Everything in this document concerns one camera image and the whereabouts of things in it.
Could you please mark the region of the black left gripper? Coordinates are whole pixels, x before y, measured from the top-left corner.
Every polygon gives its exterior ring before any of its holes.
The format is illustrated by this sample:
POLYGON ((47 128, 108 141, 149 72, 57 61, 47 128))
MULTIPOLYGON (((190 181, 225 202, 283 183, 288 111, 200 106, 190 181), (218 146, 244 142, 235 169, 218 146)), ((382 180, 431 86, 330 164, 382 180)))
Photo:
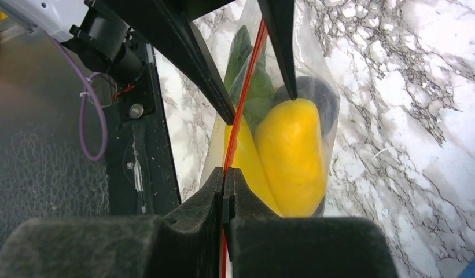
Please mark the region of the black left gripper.
POLYGON ((201 90, 222 119, 231 125, 235 109, 210 51, 193 20, 228 1, 78 1, 87 13, 72 24, 63 46, 93 72, 133 83, 143 63, 126 44, 133 28, 201 90))

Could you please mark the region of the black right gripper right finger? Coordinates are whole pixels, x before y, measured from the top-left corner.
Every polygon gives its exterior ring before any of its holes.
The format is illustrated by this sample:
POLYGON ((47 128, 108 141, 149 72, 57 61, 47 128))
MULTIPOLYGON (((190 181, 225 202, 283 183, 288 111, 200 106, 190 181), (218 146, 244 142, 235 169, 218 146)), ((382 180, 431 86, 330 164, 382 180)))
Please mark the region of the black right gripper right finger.
POLYGON ((226 171, 223 223, 234 277, 398 277, 386 238, 358 217, 282 218, 226 171))

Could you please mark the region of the yellow fake squash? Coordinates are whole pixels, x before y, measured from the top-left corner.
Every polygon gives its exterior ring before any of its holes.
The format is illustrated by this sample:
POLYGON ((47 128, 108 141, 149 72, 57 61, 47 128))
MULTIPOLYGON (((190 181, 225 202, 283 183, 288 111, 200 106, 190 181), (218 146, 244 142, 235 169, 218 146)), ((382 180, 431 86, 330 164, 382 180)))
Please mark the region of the yellow fake squash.
POLYGON ((241 120, 232 167, 241 169, 249 189, 276 214, 310 217, 326 193, 321 131, 285 142, 265 118, 255 134, 241 120))

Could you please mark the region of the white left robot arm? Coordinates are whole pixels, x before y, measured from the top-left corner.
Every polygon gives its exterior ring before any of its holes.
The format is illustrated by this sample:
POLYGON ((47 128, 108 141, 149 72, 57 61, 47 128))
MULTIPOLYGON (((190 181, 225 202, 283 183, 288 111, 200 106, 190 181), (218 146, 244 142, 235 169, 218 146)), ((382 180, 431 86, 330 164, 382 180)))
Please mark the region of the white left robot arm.
POLYGON ((231 124, 235 110, 193 21, 225 1, 0 1, 0 10, 38 27, 76 53, 91 71, 127 86, 116 101, 123 122, 163 120, 155 67, 143 54, 155 47, 202 91, 231 124))

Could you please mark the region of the clear zip top bag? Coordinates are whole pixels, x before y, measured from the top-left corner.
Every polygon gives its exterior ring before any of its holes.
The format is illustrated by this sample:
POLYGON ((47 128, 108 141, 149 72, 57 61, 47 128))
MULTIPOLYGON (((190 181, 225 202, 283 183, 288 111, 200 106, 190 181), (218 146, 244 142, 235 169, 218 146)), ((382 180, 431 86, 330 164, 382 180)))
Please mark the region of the clear zip top bag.
POLYGON ((293 15, 297 98, 291 100, 270 36, 257 35, 262 14, 245 3, 234 34, 224 85, 241 121, 232 167, 281 217, 323 216, 340 98, 302 6, 293 15))

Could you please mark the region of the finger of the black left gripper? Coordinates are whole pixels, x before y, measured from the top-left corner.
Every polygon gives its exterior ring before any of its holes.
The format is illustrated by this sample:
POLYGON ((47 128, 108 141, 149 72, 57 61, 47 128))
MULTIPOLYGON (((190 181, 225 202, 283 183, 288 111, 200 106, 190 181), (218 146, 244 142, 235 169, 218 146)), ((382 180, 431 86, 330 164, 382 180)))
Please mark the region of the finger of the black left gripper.
POLYGON ((284 85, 291 100, 297 98, 293 57, 294 0, 258 0, 284 85))

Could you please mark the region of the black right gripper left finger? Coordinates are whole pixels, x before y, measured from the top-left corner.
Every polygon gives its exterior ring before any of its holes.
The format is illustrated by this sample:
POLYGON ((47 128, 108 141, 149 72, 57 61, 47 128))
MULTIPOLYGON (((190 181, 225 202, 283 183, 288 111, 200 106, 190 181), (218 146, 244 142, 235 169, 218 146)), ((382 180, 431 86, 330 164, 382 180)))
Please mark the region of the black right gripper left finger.
POLYGON ((0 250, 0 277, 220 277, 224 171, 161 217, 33 218, 0 250))

